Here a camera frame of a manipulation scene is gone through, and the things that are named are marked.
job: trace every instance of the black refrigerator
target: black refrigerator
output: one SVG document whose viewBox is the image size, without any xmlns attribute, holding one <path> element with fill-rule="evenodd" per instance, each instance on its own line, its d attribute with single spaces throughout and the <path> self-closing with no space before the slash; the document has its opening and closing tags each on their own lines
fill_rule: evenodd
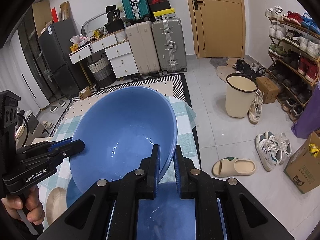
<svg viewBox="0 0 320 240">
<path fill-rule="evenodd" d="M 65 95 L 75 95 L 89 86 L 79 63 L 72 64 L 69 54 L 76 35 L 71 19 L 50 24 L 38 39 L 53 78 Z"/>
</svg>

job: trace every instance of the gray suitcase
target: gray suitcase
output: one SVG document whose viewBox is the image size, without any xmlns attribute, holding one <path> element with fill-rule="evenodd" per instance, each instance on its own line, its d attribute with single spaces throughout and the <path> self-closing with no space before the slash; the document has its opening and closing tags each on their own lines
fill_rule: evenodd
<svg viewBox="0 0 320 240">
<path fill-rule="evenodd" d="M 125 29 L 132 54 L 141 75 L 160 72 L 159 60 L 151 31 L 151 22 L 136 23 Z"/>
<path fill-rule="evenodd" d="M 164 19 L 152 24 L 160 67 L 166 71 L 187 71 L 186 48 L 184 46 L 181 20 L 179 18 Z"/>
</svg>

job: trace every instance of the purple bag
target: purple bag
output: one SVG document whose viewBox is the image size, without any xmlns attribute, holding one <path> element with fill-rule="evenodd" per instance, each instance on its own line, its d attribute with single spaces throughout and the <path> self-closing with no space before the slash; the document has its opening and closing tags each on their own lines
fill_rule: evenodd
<svg viewBox="0 0 320 240">
<path fill-rule="evenodd" d="M 313 95 L 297 122 L 291 127 L 298 138 L 307 139 L 310 133 L 320 128 L 320 84 L 313 91 Z"/>
</svg>

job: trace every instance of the laundry basket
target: laundry basket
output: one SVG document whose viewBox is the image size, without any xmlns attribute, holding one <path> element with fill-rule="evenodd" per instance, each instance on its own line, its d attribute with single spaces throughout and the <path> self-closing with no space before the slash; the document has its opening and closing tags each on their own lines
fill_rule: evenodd
<svg viewBox="0 0 320 240">
<path fill-rule="evenodd" d="M 227 76 L 226 110 L 232 117 L 247 115 L 258 85 L 252 78 L 233 73 Z"/>
<path fill-rule="evenodd" d="M 96 79 L 99 88 L 105 88 L 116 81 L 116 76 L 107 57 L 103 57 L 96 63 L 88 64 L 88 67 Z"/>
</svg>

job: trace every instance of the trash can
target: trash can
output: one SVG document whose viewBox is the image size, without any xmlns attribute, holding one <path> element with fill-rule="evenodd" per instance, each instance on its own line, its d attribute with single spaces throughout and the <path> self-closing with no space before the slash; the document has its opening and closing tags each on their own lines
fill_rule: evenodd
<svg viewBox="0 0 320 240">
<path fill-rule="evenodd" d="M 243 74 L 227 76 L 226 110 L 232 117 L 243 118 L 247 115 L 258 84 Z"/>
</svg>

